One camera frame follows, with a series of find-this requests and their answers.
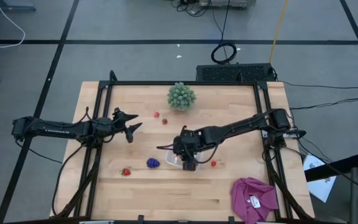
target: plastic container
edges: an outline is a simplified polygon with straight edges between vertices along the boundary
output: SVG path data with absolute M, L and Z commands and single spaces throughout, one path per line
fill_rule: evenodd
M 203 160 L 203 153 L 199 152 L 197 153 L 197 155 L 195 156 L 195 158 L 198 161 L 202 161 Z M 179 169 L 183 169 L 183 161 L 180 159 L 180 157 L 178 157 L 176 154 L 174 154 L 172 152 L 172 150 L 168 150 L 166 155 L 165 155 L 165 162 L 167 162 L 167 164 L 173 165 Z M 198 169 L 200 168 L 201 164 L 198 164 L 196 166 L 196 171 L 198 171 Z

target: wooden tabletop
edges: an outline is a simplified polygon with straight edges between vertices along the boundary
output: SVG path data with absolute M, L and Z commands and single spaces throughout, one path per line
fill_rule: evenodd
M 97 87 L 98 82 L 82 84 L 74 121 L 84 115 L 87 106 L 93 111 Z M 240 221 L 231 209 L 233 182 L 253 177 L 269 184 L 261 157 L 260 131 L 225 140 L 213 158 L 218 162 L 216 167 L 203 164 L 198 171 L 190 172 L 165 162 L 167 152 L 155 147 L 171 144 L 183 125 L 188 129 L 221 126 L 257 113 L 251 86 L 191 87 L 197 97 L 194 107 L 187 112 L 176 112 L 167 103 L 169 86 L 113 86 L 109 115 L 119 107 L 125 113 L 139 115 L 129 124 L 143 122 L 143 125 L 134 133 L 132 144 L 127 143 L 124 134 L 117 134 L 110 143 L 103 145 L 92 219 L 136 220 L 138 215 L 145 215 L 145 220 L 227 221 L 228 216 L 235 216 Z M 268 91 L 272 108 L 288 110 L 283 83 L 269 83 Z M 161 117 L 154 118 L 154 111 L 167 118 L 168 124 L 163 125 Z M 288 147 L 298 150 L 295 140 L 286 141 Z M 79 145 L 69 140 L 65 158 Z M 203 157 L 210 154 L 211 151 L 204 152 Z M 84 155 L 85 149 L 82 149 L 67 162 L 62 172 L 55 201 L 58 212 L 78 188 Z M 282 149 L 281 155 L 289 191 L 304 210 L 314 216 L 300 156 L 288 149 Z M 161 166 L 147 168 L 146 161 L 150 157 L 158 159 Z M 130 176 L 121 175 L 125 167 L 130 168 Z M 285 217 L 278 188 L 277 194 L 281 216 Z M 82 214 L 85 214 L 87 198 L 88 192 L 84 195 Z M 268 220 L 274 220 L 273 212 Z

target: small red fruit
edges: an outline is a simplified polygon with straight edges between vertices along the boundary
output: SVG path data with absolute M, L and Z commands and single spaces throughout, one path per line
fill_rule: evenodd
M 130 174 L 131 174 L 131 172 L 129 171 L 129 169 L 124 168 L 121 171 L 121 175 L 128 176 Z

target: white paper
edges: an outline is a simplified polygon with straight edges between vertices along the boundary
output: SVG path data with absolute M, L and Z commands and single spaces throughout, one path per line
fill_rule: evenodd
M 251 196 L 249 199 L 251 200 L 253 208 L 260 208 L 259 199 L 256 196 Z
M 314 156 L 307 155 L 303 161 L 303 170 L 308 170 L 314 167 L 324 165 L 324 163 Z M 334 185 L 336 176 L 328 177 L 322 180 L 315 180 L 308 182 L 309 192 L 322 202 L 326 203 L 329 193 Z

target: cable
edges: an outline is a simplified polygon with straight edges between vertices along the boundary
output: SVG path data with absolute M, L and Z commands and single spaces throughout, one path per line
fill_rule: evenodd
M 215 13 L 214 13 L 214 10 L 212 9 L 212 13 L 213 13 L 213 18 L 214 18 L 214 21 L 215 21 L 215 24 L 218 26 L 218 29 L 219 31 L 221 32 L 221 41 L 219 42 L 218 46 L 212 51 L 211 53 L 211 60 L 217 64 L 220 64 L 220 65 L 223 65 L 225 63 L 230 63 L 231 60 L 233 60 L 236 55 L 237 55 L 237 47 L 234 43 L 232 42 L 226 42 L 226 43 L 223 43 L 223 36 L 224 36 L 224 30 L 226 28 L 226 21 L 227 21 L 227 14 L 229 13 L 229 6 L 230 6 L 230 0 L 228 0 L 227 2 L 227 8 L 226 8 L 226 16 L 224 18 L 224 24 L 223 24 L 223 29 L 221 29 L 218 25 L 218 23 L 216 22 L 216 19 L 215 19 Z M 224 48 L 225 46 L 229 46 L 233 49 L 233 53 L 232 55 L 227 58 L 227 54 L 226 54 L 226 49 Z M 223 47 L 223 50 L 224 50 L 224 55 L 226 56 L 226 59 L 225 60 L 222 60 L 222 61 L 219 61 L 219 60 L 216 60 L 215 59 L 215 52 L 217 50 L 219 50 L 221 47 Z
M 53 198 L 52 198 L 52 212 L 53 214 L 56 216 L 56 210 L 55 210 L 55 198 L 56 198 L 56 193 L 57 193 L 57 189 L 59 186 L 59 181 L 60 181 L 60 175 L 62 174 L 63 168 L 65 167 L 66 163 L 83 147 L 84 145 L 81 145 L 78 149 L 76 149 L 69 157 L 67 157 L 67 159 L 65 160 L 65 162 L 63 163 L 62 167 L 59 170 L 59 174 L 57 175 L 57 180 L 56 180 L 56 185 L 55 185 L 55 190 L 53 191 Z
M 194 15 L 192 15 L 188 10 L 186 10 L 186 13 L 189 14 L 189 16 L 191 16 L 191 17 L 201 17 L 206 13 L 206 11 L 208 11 L 209 5 L 211 4 L 211 2 L 212 2 L 212 0 L 209 0 L 209 2 L 206 5 L 206 7 L 204 9 L 200 9 L 199 11 L 195 12 Z
M 328 156 L 324 155 L 324 153 L 321 151 L 321 149 L 320 149 L 318 146 L 316 146 L 315 143 L 313 143 L 313 142 L 307 140 L 305 137 L 302 137 L 302 139 L 305 140 L 305 141 L 307 141 L 308 143 L 312 144 L 315 148 L 317 148 L 317 150 L 321 153 L 321 155 L 324 156 L 325 158 L 327 158 L 327 161 L 333 162 L 332 159 L 330 159 Z
M 290 108 L 290 110 L 307 110 L 307 109 L 312 109 L 312 108 L 322 108 L 325 106 L 334 106 L 334 105 L 338 105 L 341 103 L 352 103 L 352 102 L 356 102 L 358 101 L 358 98 L 350 98 L 350 99 L 345 99 L 345 100 L 339 100 L 335 103 L 322 103 L 319 105 L 313 105 L 313 106 L 303 106 L 303 107 L 299 107 L 299 108 Z
M 321 159 L 320 157 L 314 155 L 313 153 L 311 153 L 309 150 L 307 150 L 307 148 L 305 148 L 302 143 L 300 141 L 298 141 L 299 144 L 301 145 L 301 147 L 308 152 L 309 154 L 311 154 L 312 156 L 316 157 L 317 159 L 320 159 L 324 164 L 326 164 L 330 169 L 332 169 L 335 173 L 337 173 L 338 175 L 341 175 L 343 177 L 345 177 L 346 179 L 348 179 L 350 182 L 352 182 L 353 184 L 356 184 L 358 186 L 358 183 L 354 180 L 352 180 L 350 177 L 346 176 L 344 173 L 342 173 L 341 171 L 337 170 L 336 168 L 334 168 L 330 163 L 327 163 L 324 159 Z
M 22 40 L 21 40 L 19 43 L 17 43 L 17 44 L 12 44 L 12 45 L 6 45 L 6 46 L 0 46 L 0 48 L 15 47 L 15 46 L 20 45 L 21 43 L 23 43 L 23 41 L 24 41 L 24 39 L 25 39 L 25 32 L 24 32 L 24 30 L 22 30 L 22 28 L 20 28 L 16 23 L 14 23 L 10 18 L 8 18 L 8 17 L 5 15 L 5 12 L 1 9 L 1 7 L 0 7 L 0 11 L 1 11 L 1 13 L 5 16 L 5 18 L 6 18 L 7 20 L 9 20 L 9 22 L 11 22 L 13 25 L 15 25 L 15 26 L 16 26 L 20 31 L 22 31 L 22 33 L 23 33 L 23 38 L 22 38 Z
M 300 87 L 320 87 L 320 88 L 335 88 L 335 89 L 358 89 L 358 86 L 344 86 L 344 87 L 341 87 L 341 86 L 323 86 L 323 85 L 299 85 L 299 84 L 291 84 L 289 82 L 285 82 L 285 81 L 280 81 L 280 82 L 284 82 L 288 85 L 291 85 L 291 86 L 300 86 Z
M 109 142 L 111 142 L 111 140 L 112 140 L 113 137 L 114 137 L 114 135 L 112 134 L 109 140 L 105 141 L 105 140 L 103 139 L 102 141 L 103 141 L 104 143 L 109 143 Z
M 265 154 L 265 151 L 263 150 L 263 151 L 262 151 L 262 159 L 263 159 L 265 162 L 267 162 L 267 161 L 266 161 L 266 158 L 264 157 L 264 154 Z M 275 158 L 276 158 L 276 153 L 274 154 L 273 157 L 270 158 L 270 162 L 273 161 Z
M 18 140 L 16 140 L 15 143 L 16 143 L 19 147 L 23 147 L 22 145 L 19 144 Z M 48 160 L 50 160 L 50 161 L 57 162 L 57 163 L 59 163 L 59 164 L 62 163 L 62 162 L 57 161 L 57 160 L 55 160 L 55 159 L 51 159 L 51 158 L 49 158 L 49 157 L 47 157 L 47 156 L 43 156 L 43 155 L 39 154 L 38 152 L 35 152 L 34 150 L 30 149 L 30 148 L 29 148 L 29 151 L 32 152 L 32 153 L 34 153 L 34 154 L 37 155 L 37 156 L 40 156 L 40 157 L 44 158 L 44 159 L 48 159 Z
M 172 4 L 172 2 L 173 2 L 173 1 L 171 1 L 171 6 L 174 7 L 174 8 L 176 8 L 178 12 L 183 12 L 183 11 L 192 10 L 193 7 L 194 7 L 194 4 L 196 3 L 196 2 L 188 2 L 188 1 L 185 1 L 185 0 L 179 0 L 179 1 L 177 2 L 177 6 L 174 6 L 174 5 Z
M 205 161 L 203 161 L 203 162 L 200 162 L 200 161 L 198 161 L 196 158 L 194 158 L 194 157 L 192 157 L 192 156 L 190 155 L 189 151 L 187 150 L 186 144 L 183 144 L 183 145 L 184 145 L 184 147 L 185 147 L 185 152 L 187 153 L 187 156 L 189 156 L 190 158 L 192 158 L 193 161 L 195 161 L 197 164 L 205 164 L 205 163 L 209 162 L 209 161 L 212 159 L 212 157 L 214 157 L 215 152 L 216 152 L 216 150 L 218 149 L 218 146 L 219 146 L 219 144 L 217 144 L 217 145 L 215 146 L 214 151 L 212 152 L 211 156 L 210 156 L 207 160 L 205 160 Z
M 295 117 L 292 113 L 292 110 L 290 109 L 291 111 L 291 115 L 292 115 L 292 118 L 293 118 L 293 121 L 295 123 Z M 294 128 L 295 130 L 298 130 L 298 127 L 296 125 L 294 125 Z M 300 141 L 300 139 L 297 139 L 298 141 L 298 144 L 301 146 L 301 148 L 306 151 L 308 154 L 311 154 L 312 156 L 316 157 L 317 159 L 321 160 L 324 164 L 326 164 L 330 169 L 332 169 L 335 173 L 337 173 L 338 175 L 341 175 L 343 177 L 345 177 L 346 179 L 348 179 L 350 182 L 352 182 L 353 184 L 356 184 L 358 186 L 358 183 L 356 181 L 353 181 L 351 178 L 349 178 L 348 176 L 346 176 L 344 173 L 342 173 L 341 171 L 337 170 L 336 168 L 334 168 L 331 164 L 327 163 L 325 159 L 322 159 L 316 155 L 314 155 L 312 152 L 310 152 L 306 147 L 304 147 L 302 145 L 302 142 Z
M 164 150 L 173 150 L 173 149 L 170 149 L 169 147 L 173 146 L 173 144 L 171 145 L 167 145 L 167 146 L 157 146 L 157 149 L 164 149 Z
M 290 151 L 293 151 L 293 152 L 299 154 L 299 156 L 307 156 L 307 155 L 308 155 L 308 153 L 305 152 L 301 147 L 299 147 L 299 150 L 303 151 L 305 154 L 302 154 L 302 153 L 296 151 L 295 149 L 292 149 L 292 148 L 289 148 L 289 147 L 285 147 L 285 148 L 286 148 L 286 149 L 289 149 Z
M 269 62 L 270 64 L 272 63 L 274 48 L 275 48 L 275 46 L 276 46 L 276 40 L 277 40 L 277 37 L 278 37 L 278 33 L 280 32 L 281 24 L 283 23 L 285 11 L 287 10 L 287 4 L 288 4 L 288 0 L 285 0 L 285 2 L 284 2 L 284 8 L 283 8 L 283 10 L 281 11 L 280 19 L 278 20 L 276 32 L 275 32 L 275 35 L 274 35 L 272 49 L 271 49 L 271 51 L 270 51 L 270 57 L 269 57 L 269 60 L 268 60 L 268 62 Z
M 212 3 L 211 3 L 211 6 L 212 6 L 212 8 L 211 8 L 211 9 L 212 9 L 212 17 L 213 17 L 214 22 L 215 22 L 216 26 L 218 27 L 218 29 L 219 29 L 219 31 L 220 31 L 220 33 L 221 33 L 221 35 L 222 35 L 222 37 L 221 37 L 221 42 L 222 42 L 222 39 L 223 39 L 223 32 L 222 32 L 221 27 L 219 27 L 218 22 L 216 22 L 216 18 L 215 18 L 215 10 L 214 10 L 214 6 L 212 5 Z M 224 56 L 226 57 L 226 60 L 227 60 L 226 48 L 225 48 L 225 47 L 223 47 L 223 50 L 224 50 Z

